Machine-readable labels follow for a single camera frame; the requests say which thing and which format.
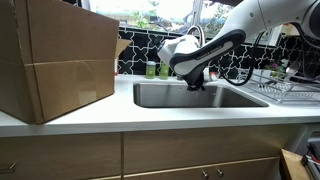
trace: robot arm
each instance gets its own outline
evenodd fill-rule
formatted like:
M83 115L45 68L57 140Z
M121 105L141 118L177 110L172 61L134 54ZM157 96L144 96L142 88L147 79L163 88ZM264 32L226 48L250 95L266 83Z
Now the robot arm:
M277 25L295 22L309 36L320 38L318 0L244 0L236 6L218 35L200 47L197 38L184 35L166 40L158 56L191 87L203 84L202 71L210 60L239 47L246 38Z

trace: white countertop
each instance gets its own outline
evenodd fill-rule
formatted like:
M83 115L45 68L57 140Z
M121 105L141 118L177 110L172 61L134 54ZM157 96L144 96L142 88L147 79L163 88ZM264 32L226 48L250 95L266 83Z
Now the white countertop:
M135 82L184 83L175 78L147 80L143 76L116 76L115 94L56 118L44 125L27 125L0 112L0 137L123 132L160 129L225 127L267 124L320 123L320 106L281 105L244 87L241 91L268 101L265 108L148 109L133 102ZM211 84L227 84L224 80Z

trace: wire dish rack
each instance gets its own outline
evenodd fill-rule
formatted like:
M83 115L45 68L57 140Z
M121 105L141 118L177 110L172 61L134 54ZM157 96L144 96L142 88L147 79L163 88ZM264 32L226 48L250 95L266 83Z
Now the wire dish rack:
M238 72L237 79L241 81L247 77L249 71L238 69ZM277 73L277 77L267 77L264 74L263 70L254 72L244 86L278 103L320 105L320 81L310 81L285 73Z

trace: sink basin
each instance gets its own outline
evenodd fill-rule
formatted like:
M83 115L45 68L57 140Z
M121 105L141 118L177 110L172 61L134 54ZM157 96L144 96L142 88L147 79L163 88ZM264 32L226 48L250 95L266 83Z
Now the sink basin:
M134 103L145 108L245 108L268 104L222 85L205 86L205 91L188 91L185 84L137 83Z

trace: black patterned tile backsplash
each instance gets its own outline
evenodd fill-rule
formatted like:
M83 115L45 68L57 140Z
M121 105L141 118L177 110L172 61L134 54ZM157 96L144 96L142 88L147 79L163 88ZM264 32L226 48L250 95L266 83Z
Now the black patterned tile backsplash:
M129 39L133 42L119 56L120 74L144 75L147 61L155 61L159 71L160 59L157 55L157 48L165 39L174 39L181 35L175 33L148 31L132 28L120 28L119 38ZM302 62L302 46L300 37L285 37L279 39L278 46L258 46L256 49L255 68L262 69L269 64L271 60L289 59L290 61L299 60ZM218 61L221 60L222 69L224 69L229 78L237 76L236 68L248 68L251 61L252 44L243 44L236 50L218 58L213 59L209 64L211 71L218 71ZM306 64L308 70L319 72L319 50L305 45Z

